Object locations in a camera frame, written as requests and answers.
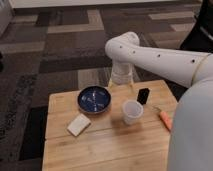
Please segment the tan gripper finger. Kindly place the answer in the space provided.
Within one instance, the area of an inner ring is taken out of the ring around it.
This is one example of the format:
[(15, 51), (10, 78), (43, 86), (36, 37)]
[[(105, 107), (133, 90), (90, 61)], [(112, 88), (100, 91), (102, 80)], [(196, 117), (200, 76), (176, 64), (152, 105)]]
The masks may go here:
[(107, 86), (107, 87), (108, 87), (108, 89), (111, 89), (111, 88), (113, 87), (113, 82), (112, 82), (111, 80), (109, 81), (109, 83), (108, 83), (108, 86)]
[(131, 90), (134, 90), (134, 82), (130, 82), (128, 85), (129, 85)]

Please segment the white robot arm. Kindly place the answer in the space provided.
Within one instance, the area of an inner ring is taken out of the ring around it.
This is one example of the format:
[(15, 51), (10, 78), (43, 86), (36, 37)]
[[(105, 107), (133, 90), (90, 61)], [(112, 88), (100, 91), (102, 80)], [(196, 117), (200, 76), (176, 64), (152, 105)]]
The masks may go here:
[(167, 171), (213, 171), (213, 53), (142, 47), (134, 32), (108, 40), (105, 53), (187, 88), (174, 114)]

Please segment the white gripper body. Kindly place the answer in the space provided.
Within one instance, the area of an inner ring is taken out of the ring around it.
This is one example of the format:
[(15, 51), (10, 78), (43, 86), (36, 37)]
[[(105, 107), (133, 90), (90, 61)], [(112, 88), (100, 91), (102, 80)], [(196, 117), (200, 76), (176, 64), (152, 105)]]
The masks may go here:
[(113, 83), (118, 85), (130, 83), (133, 79), (132, 65), (129, 63), (114, 63), (111, 79)]

